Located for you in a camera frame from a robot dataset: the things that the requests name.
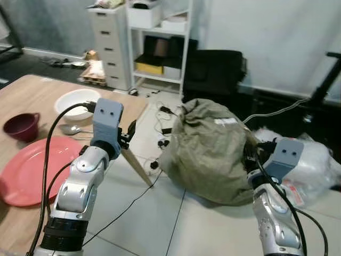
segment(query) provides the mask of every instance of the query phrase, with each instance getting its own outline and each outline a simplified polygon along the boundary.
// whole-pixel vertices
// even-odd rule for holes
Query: white storage box
[[[187,26],[187,21],[169,21],[169,20],[164,20],[161,23],[161,28],[164,30],[169,30],[169,31],[176,31],[176,32],[185,32],[186,31],[186,26]]]
[[[162,21],[161,28],[169,31],[185,32],[187,27],[187,13],[169,17]]]
[[[164,66],[164,76],[171,79],[180,79],[181,70]]]
[[[161,5],[152,9],[128,8],[129,25],[135,28],[154,28],[161,21]]]

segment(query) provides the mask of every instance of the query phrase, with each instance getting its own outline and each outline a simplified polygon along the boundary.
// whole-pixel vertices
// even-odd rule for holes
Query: shelf unit
[[[129,8],[129,1],[127,1],[126,3],[127,12],[128,12],[128,8]],[[130,26],[129,21],[128,21],[128,26],[127,26],[128,47],[129,47],[130,69],[131,69],[131,76],[132,76],[131,78],[132,88],[137,88],[138,85],[143,83],[145,78],[169,82],[169,83],[179,84],[178,92],[179,92],[180,99],[182,98],[183,82],[184,82],[184,76],[185,76],[186,60],[187,60],[188,45],[189,45],[190,31],[191,31],[192,9],[193,9],[193,0],[189,0],[189,7],[186,10],[187,26],[186,26],[185,31],[165,30],[165,29],[162,29],[160,25],[151,29],[137,28],[137,27]],[[161,35],[177,35],[177,36],[184,37],[184,49],[183,49],[183,56],[182,56],[180,79],[173,79],[173,78],[165,77],[163,75],[156,75],[156,74],[145,73],[145,72],[135,70],[134,60],[138,56],[143,54],[144,33],[156,33],[156,34],[161,34]],[[138,51],[135,51],[136,49],[133,46],[133,38],[134,38],[134,41],[137,41],[138,48],[139,48]]]

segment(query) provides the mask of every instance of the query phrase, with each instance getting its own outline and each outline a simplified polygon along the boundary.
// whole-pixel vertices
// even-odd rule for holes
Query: plastic bag
[[[254,132],[260,141],[280,140],[282,136],[266,128]],[[304,144],[297,166],[283,179],[282,187],[295,206],[313,202],[334,185],[341,184],[341,165],[330,155],[330,150],[315,142],[306,133],[297,138]]]

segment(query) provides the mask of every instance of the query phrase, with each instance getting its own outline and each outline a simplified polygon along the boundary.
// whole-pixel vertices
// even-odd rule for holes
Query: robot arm
[[[91,218],[97,188],[104,179],[109,161],[128,148],[135,124],[122,134],[118,127],[123,105],[99,99],[94,111],[94,138],[85,152],[70,166],[70,175],[61,186],[44,228],[35,256],[80,256],[87,225]]]
[[[273,181],[282,178],[298,163],[303,144],[284,138],[279,141],[264,169]],[[286,202],[269,184],[260,170],[251,171],[248,181],[254,189],[253,210],[257,218],[263,253],[267,256],[303,256],[301,238]]]

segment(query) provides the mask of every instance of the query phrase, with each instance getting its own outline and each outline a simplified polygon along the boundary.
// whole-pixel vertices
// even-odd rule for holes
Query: floor tile
[[[180,85],[154,80],[154,79],[145,79],[143,83],[140,85],[145,88],[149,88],[155,91],[164,91],[164,92],[170,92],[179,95]]]
[[[333,190],[326,190],[313,202],[302,208],[317,212],[326,216],[341,219],[341,193]]]
[[[171,108],[172,111],[182,105],[178,93],[161,91],[157,97],[158,102],[162,102],[166,107]]]
[[[130,143],[130,149],[136,156],[143,158],[159,157],[162,150],[158,146],[161,139],[170,140],[170,135],[163,136],[158,131],[172,128],[176,116],[158,111],[155,105],[151,105],[141,122],[138,123],[134,138]]]
[[[113,89],[112,90],[113,92],[116,92],[116,93],[121,93],[121,94],[128,94],[128,91],[125,91],[125,90],[120,90],[120,89]]]
[[[149,101],[149,103],[156,103],[159,93],[155,92],[158,92],[158,90],[146,88],[143,87],[143,85],[139,86],[137,90],[139,92],[139,97],[145,98],[146,100]]]
[[[329,255],[338,255],[341,250],[341,221],[307,212],[323,226],[329,240]],[[323,240],[318,228],[309,219],[300,219],[305,230],[308,255],[323,255]],[[214,207],[186,193],[167,255],[263,255],[252,206]]]
[[[149,110],[152,108],[152,104],[148,104],[146,106],[146,108],[144,109],[143,113],[141,114],[141,116],[137,119],[136,121],[136,129],[138,129],[138,126],[142,123],[142,120],[144,120],[144,118],[146,117],[146,115],[148,114]]]
[[[87,241],[92,237],[91,234],[87,233],[84,241]],[[84,256],[136,256],[120,247],[117,247],[105,240],[95,237],[88,244],[83,247]]]
[[[88,231],[96,233],[127,208],[147,186],[119,157],[111,166],[98,189],[94,212]],[[176,217],[180,208],[183,189],[168,178],[159,178],[154,188],[122,215],[99,237],[140,256],[165,255]]]

